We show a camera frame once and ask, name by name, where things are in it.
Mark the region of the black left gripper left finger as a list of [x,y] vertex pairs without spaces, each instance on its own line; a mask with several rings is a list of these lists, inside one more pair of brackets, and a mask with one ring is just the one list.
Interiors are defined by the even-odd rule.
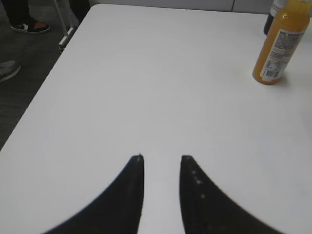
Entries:
[[144,158],[137,155],[93,202],[47,233],[136,234],[143,198]]

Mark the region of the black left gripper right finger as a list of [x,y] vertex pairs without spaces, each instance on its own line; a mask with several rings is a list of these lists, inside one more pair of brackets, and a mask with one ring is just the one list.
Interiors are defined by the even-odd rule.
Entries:
[[205,174],[192,156],[182,156],[179,199],[187,234],[277,234],[227,195]]

